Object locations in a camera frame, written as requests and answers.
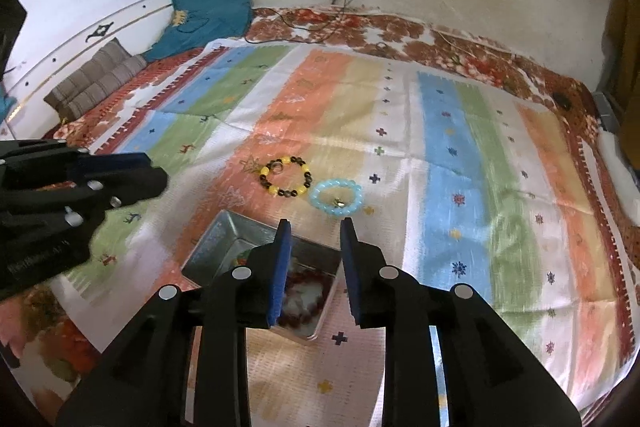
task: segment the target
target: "light blue beaded bracelet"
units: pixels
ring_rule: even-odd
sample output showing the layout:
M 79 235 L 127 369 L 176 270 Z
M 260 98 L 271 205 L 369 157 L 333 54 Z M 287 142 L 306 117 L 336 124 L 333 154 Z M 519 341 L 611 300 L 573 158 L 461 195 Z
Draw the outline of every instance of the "light blue beaded bracelet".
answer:
M 322 201 L 320 201 L 320 193 L 323 190 L 332 187 L 344 187 L 353 190 L 353 203 L 342 207 L 339 206 L 341 201 L 338 200 L 336 200 L 336 204 L 334 205 L 322 203 Z M 319 208 L 323 212 L 331 214 L 332 216 L 348 216 L 349 214 L 353 214 L 362 206 L 362 187 L 352 180 L 343 180 L 341 178 L 325 180 L 316 185 L 316 187 L 311 191 L 309 194 L 309 201 L 311 201 L 311 204 L 314 207 Z

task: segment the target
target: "brown curtain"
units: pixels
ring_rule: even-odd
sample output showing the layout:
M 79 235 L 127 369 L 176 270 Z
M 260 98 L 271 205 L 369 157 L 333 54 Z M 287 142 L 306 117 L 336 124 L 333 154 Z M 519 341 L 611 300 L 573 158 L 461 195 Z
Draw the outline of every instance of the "brown curtain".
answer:
M 620 147 L 640 169 L 640 0 L 612 0 L 606 34 L 620 57 L 607 86 L 622 123 Z

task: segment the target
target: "bed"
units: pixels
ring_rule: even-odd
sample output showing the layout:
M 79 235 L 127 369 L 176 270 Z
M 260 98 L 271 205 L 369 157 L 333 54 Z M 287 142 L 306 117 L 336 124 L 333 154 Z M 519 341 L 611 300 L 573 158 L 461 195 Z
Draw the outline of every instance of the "bed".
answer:
M 220 210 L 286 217 L 338 246 L 337 219 L 257 182 L 284 154 L 317 180 L 362 185 L 361 241 L 421 283 L 473 285 L 585 419 L 628 373 L 639 236 L 595 146 L 588 90 L 498 42 L 399 16 L 353 12 L 314 31 L 336 15 L 257 9 L 246 39 L 155 62 L 57 131 L 93 153 L 146 152 L 172 181 L 110 212 L 89 263 L 0 305 L 0 344 L 47 419 L 156 289 L 193 287 L 180 268 Z M 377 425 L 383 346 L 340 290 L 312 347 L 252 331 L 257 425 Z M 441 368 L 438 380 L 446 421 Z

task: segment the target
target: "black and yellow bracelet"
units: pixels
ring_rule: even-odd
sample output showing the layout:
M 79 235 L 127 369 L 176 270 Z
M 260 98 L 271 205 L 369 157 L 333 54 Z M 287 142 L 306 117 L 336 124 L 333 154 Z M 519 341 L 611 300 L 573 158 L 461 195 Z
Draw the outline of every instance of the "black and yellow bracelet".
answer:
M 268 181 L 267 176 L 276 164 L 283 166 L 290 163 L 297 163 L 305 173 L 305 183 L 303 185 L 300 185 L 293 190 L 284 190 Z M 312 181 L 313 179 L 311 178 L 311 172 L 309 172 L 309 167 L 306 166 L 306 162 L 302 158 L 298 158 L 296 156 L 283 156 L 282 158 L 278 158 L 277 160 L 270 161 L 269 163 L 267 163 L 267 165 L 260 169 L 260 185 L 266 188 L 271 196 L 284 196 L 285 198 L 295 198 L 296 196 L 301 196 L 311 186 Z

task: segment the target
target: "rectangular metal tray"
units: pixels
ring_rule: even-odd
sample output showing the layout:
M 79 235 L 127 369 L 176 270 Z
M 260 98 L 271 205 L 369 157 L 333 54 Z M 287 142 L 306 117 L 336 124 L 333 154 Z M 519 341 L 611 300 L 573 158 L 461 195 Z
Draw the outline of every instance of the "rectangular metal tray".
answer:
M 182 267 L 182 275 L 194 283 L 205 286 L 218 275 L 242 263 L 243 254 L 260 245 L 272 243 L 276 229 L 263 223 L 241 216 L 229 210 L 222 210 L 194 248 Z M 271 328 L 289 339 L 308 343 L 318 336 L 318 331 L 328 313 L 337 283 L 337 273 L 341 263 L 340 251 L 313 243 L 301 237 L 292 238 L 291 263 L 287 275 L 287 285 L 296 272 L 311 270 L 331 277 L 331 288 L 321 298 L 321 312 L 313 316 L 307 324 L 298 327 L 287 325 Z

